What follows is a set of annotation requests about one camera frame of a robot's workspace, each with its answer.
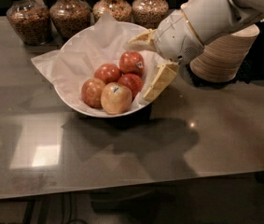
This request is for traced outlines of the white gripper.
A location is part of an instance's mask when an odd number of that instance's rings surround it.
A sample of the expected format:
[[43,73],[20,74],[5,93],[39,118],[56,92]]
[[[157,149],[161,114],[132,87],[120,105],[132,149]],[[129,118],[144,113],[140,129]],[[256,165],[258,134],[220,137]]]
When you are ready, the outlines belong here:
[[174,81],[180,64],[189,64],[202,54],[204,45],[182,9],[175,10],[164,19],[157,30],[148,29],[125,45],[132,51],[157,51],[166,60],[153,63],[149,68],[142,99],[151,103]]

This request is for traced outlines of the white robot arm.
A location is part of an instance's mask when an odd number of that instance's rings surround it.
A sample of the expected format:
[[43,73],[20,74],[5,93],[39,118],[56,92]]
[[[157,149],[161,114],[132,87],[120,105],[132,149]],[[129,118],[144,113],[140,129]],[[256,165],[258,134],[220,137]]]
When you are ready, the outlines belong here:
[[149,50],[164,60],[148,73],[140,92],[146,105],[172,83],[181,65],[199,57],[204,48],[221,36],[233,34],[264,19],[264,0],[189,0],[180,9],[131,39],[126,47]]

